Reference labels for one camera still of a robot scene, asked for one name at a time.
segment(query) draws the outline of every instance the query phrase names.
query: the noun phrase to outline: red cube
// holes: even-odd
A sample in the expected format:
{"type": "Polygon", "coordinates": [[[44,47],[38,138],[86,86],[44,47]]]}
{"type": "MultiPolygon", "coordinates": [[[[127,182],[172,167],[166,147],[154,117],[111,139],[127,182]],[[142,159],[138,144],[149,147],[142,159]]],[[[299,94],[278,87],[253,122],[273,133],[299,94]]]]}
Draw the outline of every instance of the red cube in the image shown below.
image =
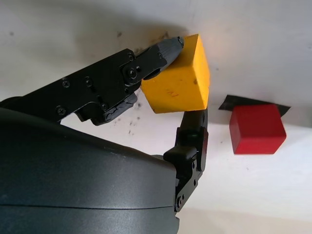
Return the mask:
{"type": "Polygon", "coordinates": [[[236,106],[230,120],[234,154],[272,155],[286,139],[274,104],[236,106]]]}

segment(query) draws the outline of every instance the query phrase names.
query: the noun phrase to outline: white surface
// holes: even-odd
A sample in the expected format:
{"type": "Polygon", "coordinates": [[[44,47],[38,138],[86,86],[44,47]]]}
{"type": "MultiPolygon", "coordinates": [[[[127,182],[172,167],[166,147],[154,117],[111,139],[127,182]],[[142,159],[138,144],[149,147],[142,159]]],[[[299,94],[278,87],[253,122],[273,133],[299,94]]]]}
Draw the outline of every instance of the white surface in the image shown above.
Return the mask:
{"type": "Polygon", "coordinates": [[[184,209],[178,234],[310,234],[311,222],[248,214],[184,209]]]}
{"type": "MultiPolygon", "coordinates": [[[[121,49],[144,48],[166,31],[200,33],[212,75],[210,139],[205,174],[186,210],[206,210],[203,218],[217,210],[311,221],[311,12],[309,0],[0,0],[0,99],[121,49]],[[230,113],[217,110],[226,94],[294,106],[283,117],[288,138],[277,154],[233,155],[230,113]]],[[[138,96],[142,106],[120,121],[95,127],[70,116],[63,124],[162,154],[182,114],[154,115],[138,96]]]]}

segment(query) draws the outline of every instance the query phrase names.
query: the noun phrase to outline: screw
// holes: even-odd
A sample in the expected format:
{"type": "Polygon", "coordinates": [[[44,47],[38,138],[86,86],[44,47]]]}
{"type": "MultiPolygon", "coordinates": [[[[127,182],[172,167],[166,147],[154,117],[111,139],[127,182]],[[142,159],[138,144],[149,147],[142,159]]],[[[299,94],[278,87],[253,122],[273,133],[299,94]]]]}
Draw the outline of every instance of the screw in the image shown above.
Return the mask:
{"type": "Polygon", "coordinates": [[[62,106],[58,106],[57,107],[57,114],[59,116],[64,116],[66,114],[66,109],[62,106]]]}
{"type": "Polygon", "coordinates": [[[91,86],[93,85],[92,80],[91,80],[89,77],[86,77],[85,79],[86,79],[86,85],[87,85],[87,87],[91,87],[91,86]]]}
{"type": "Polygon", "coordinates": [[[128,71],[128,76],[131,79],[135,79],[137,77],[137,72],[135,71],[135,69],[130,68],[129,71],[128,71]]]}
{"type": "Polygon", "coordinates": [[[182,199],[181,199],[181,197],[180,197],[180,196],[177,198],[177,200],[176,200],[176,204],[177,204],[177,207],[178,207],[178,208],[180,208],[180,207],[181,207],[181,205],[182,205],[182,199]]]}
{"type": "Polygon", "coordinates": [[[64,79],[62,85],[64,88],[68,88],[70,86],[70,83],[68,80],[64,79]]]}
{"type": "Polygon", "coordinates": [[[133,61],[133,59],[134,59],[133,55],[132,55],[132,54],[129,54],[129,60],[130,60],[130,61],[133,61]]]}
{"type": "Polygon", "coordinates": [[[101,109],[106,111],[107,110],[107,105],[105,103],[102,103],[101,104],[101,109]]]}

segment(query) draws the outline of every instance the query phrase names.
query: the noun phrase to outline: dark stain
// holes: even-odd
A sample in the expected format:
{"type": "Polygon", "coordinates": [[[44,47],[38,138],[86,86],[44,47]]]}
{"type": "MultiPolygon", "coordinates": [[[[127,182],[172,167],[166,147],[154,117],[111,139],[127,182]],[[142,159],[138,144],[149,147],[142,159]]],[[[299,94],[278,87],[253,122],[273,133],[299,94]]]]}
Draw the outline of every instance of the dark stain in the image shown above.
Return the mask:
{"type": "Polygon", "coordinates": [[[135,55],[139,54],[141,51],[143,51],[144,49],[142,47],[136,48],[134,50],[135,55]]]}
{"type": "Polygon", "coordinates": [[[165,31],[165,33],[162,34],[159,38],[151,40],[150,44],[153,45],[153,44],[159,43],[164,39],[170,39],[168,31],[165,31]]]}
{"type": "Polygon", "coordinates": [[[167,94],[170,94],[172,98],[179,96],[179,94],[174,94],[174,91],[167,92],[167,94]]]}

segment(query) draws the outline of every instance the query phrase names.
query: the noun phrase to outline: wooden block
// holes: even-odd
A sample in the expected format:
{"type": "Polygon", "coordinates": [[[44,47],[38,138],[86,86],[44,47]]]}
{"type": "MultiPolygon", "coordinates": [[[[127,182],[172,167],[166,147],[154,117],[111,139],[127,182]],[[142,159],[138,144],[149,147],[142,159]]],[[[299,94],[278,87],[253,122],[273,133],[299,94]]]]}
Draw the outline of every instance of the wooden block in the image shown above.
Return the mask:
{"type": "Polygon", "coordinates": [[[235,154],[274,154],[286,139],[275,104],[236,106],[230,133],[235,154]]]}
{"type": "Polygon", "coordinates": [[[209,94],[209,68],[200,36],[184,38],[178,58],[157,77],[142,82],[155,113],[204,110],[209,94]]]}

